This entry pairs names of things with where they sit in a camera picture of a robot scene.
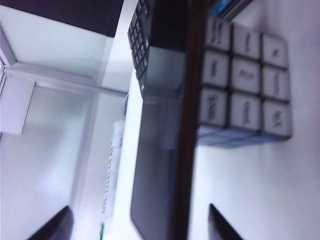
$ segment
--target dark glossy surface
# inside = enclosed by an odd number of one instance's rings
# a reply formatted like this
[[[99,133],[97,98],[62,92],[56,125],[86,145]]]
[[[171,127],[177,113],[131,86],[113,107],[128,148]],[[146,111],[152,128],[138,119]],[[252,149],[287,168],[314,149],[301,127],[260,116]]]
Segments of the dark glossy surface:
[[[1,4],[113,38],[124,0],[1,0]]]

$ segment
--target keypad button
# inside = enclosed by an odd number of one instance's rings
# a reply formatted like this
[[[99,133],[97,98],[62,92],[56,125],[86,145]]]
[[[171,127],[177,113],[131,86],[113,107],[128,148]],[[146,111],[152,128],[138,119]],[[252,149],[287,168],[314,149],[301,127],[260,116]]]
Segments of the keypad button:
[[[136,51],[138,52],[138,50],[139,50],[139,48],[140,48],[138,41],[135,42],[135,47],[136,47]]]
[[[259,98],[233,93],[230,104],[230,125],[232,127],[252,131],[258,131],[261,128],[261,103]]]
[[[134,14],[132,16],[132,20],[131,20],[132,28],[135,27],[137,19],[138,19],[137,14],[136,14],[136,12],[134,12]]]
[[[226,87],[228,84],[229,57],[226,54],[207,50],[204,55],[202,82]]]
[[[134,53],[134,55],[137,55],[137,48],[135,45],[133,46],[133,53]]]
[[[141,3],[140,3],[140,1],[138,1],[137,5],[136,5],[136,11],[137,11],[138,15],[141,13]]]
[[[134,68],[137,69],[136,57],[134,51],[131,51]]]
[[[145,51],[145,47],[143,45],[141,45],[141,55],[144,56],[146,51]]]
[[[136,29],[133,30],[133,36],[134,36],[134,39],[136,39],[137,36],[138,36],[138,33],[137,33],[137,30],[136,30]]]
[[[254,61],[234,58],[232,61],[231,86],[253,94],[260,92],[260,66]]]
[[[147,57],[145,56],[145,57],[143,58],[143,67],[144,67],[144,68],[147,68],[147,65],[148,65],[148,61],[147,61]]]
[[[131,24],[129,24],[129,33],[130,33],[130,35],[132,34],[132,26],[131,26]]]
[[[231,24],[210,15],[206,27],[206,46],[228,51],[230,49]]]
[[[140,51],[138,52],[138,59],[139,59],[139,63],[140,63],[140,61],[141,61],[141,59],[142,59],[142,56],[141,56],[141,52],[140,52]]]
[[[239,24],[234,25],[233,51],[255,60],[260,58],[260,33]]]
[[[227,117],[227,93],[204,88],[201,91],[199,122],[223,127]]]
[[[281,137],[291,135],[290,106],[276,101],[263,103],[263,131]]]
[[[136,32],[139,33],[140,32],[140,23],[139,23],[139,20],[136,22],[136,25],[135,25],[135,29],[136,29]]]
[[[141,35],[141,33],[139,33],[139,35],[138,35],[138,41],[139,41],[139,44],[141,45],[142,44],[142,35]]]
[[[263,95],[281,101],[288,101],[290,98],[289,74],[274,67],[265,66],[262,70]]]
[[[135,44],[135,37],[134,37],[134,35],[131,35],[131,43],[132,43],[132,45]]]
[[[284,39],[264,34],[262,60],[282,68],[288,67],[288,47]]]
[[[144,45],[145,45],[145,48],[146,48],[146,49],[148,49],[148,48],[149,48],[149,41],[148,41],[148,38],[146,38],[146,39],[145,39]]]
[[[132,49],[133,45],[132,45],[131,36],[130,36],[130,32],[129,31],[128,31],[128,38],[129,38],[130,48]]]

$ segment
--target white surface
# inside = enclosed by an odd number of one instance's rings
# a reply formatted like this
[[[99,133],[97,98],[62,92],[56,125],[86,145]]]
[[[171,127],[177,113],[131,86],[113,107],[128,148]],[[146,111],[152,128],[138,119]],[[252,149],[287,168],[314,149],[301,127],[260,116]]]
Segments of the white surface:
[[[123,2],[110,57],[102,81],[103,87],[125,92],[129,90],[134,63],[127,33],[136,5],[137,0],[125,0]]]
[[[237,22],[288,40],[293,138],[199,147],[190,240],[208,240],[213,203],[245,240],[320,239],[320,1],[254,0]]]
[[[0,132],[21,135],[35,81],[6,76],[0,96]]]
[[[1,138],[1,240],[29,238],[68,205],[88,97],[35,87],[23,134]]]
[[[140,94],[139,83],[136,79],[135,71],[133,71],[124,126],[113,222],[111,232],[106,240],[142,240],[130,217],[142,103],[143,100]]]
[[[0,11],[18,62],[93,77],[106,36],[6,6]]]
[[[108,94],[97,96],[97,111],[86,171],[81,179],[78,213],[75,213],[73,240],[98,239],[108,175],[113,124],[124,117],[125,98]]]
[[[204,55],[202,81],[206,84],[226,87],[229,74],[229,56],[207,50]]]
[[[6,66],[10,66],[16,63],[15,56],[9,47],[8,41],[5,38],[2,29],[0,29],[0,57],[3,61],[3,64],[5,64]]]

